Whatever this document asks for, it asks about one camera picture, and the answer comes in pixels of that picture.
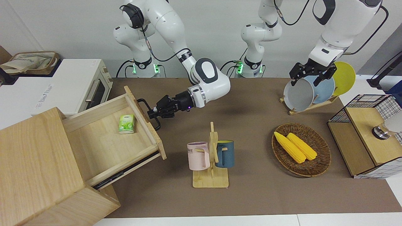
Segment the corn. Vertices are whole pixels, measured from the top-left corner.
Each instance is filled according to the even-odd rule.
[[[303,163],[306,160],[306,156],[284,135],[278,132],[274,132],[274,135],[279,144],[297,163]]]
[[[298,138],[295,134],[289,133],[287,138],[300,149],[300,151],[307,157],[308,160],[313,160],[317,157],[317,153],[302,139]]]

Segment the mug handle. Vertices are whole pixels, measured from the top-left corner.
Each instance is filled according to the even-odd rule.
[[[224,155],[224,151],[227,151],[228,148],[224,147],[222,148],[222,166],[225,165],[225,155]]]
[[[203,150],[203,151],[204,151],[205,162],[204,162],[203,167],[207,168],[207,163],[209,163],[209,151],[208,151],[208,148],[201,147],[201,148],[196,148],[195,150],[196,150],[196,151],[199,151],[199,150]]]

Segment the cloth bag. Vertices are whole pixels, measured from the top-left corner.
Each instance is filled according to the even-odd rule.
[[[44,69],[48,66],[54,54],[19,54],[12,61],[0,65],[8,74],[24,73],[32,69]]]

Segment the oven window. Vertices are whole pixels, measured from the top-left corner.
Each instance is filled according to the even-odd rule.
[[[93,98],[92,102],[88,103],[88,106],[86,107],[86,110],[90,109],[91,107],[95,107],[95,106],[101,104],[104,94],[105,94],[105,86],[103,85],[101,80],[99,80],[98,89],[95,92],[95,95],[94,95],[94,98]]]

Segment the pink mug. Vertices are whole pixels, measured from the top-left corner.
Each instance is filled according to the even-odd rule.
[[[187,154],[189,156],[189,167],[193,171],[208,169],[209,150],[207,142],[193,142],[187,144]]]

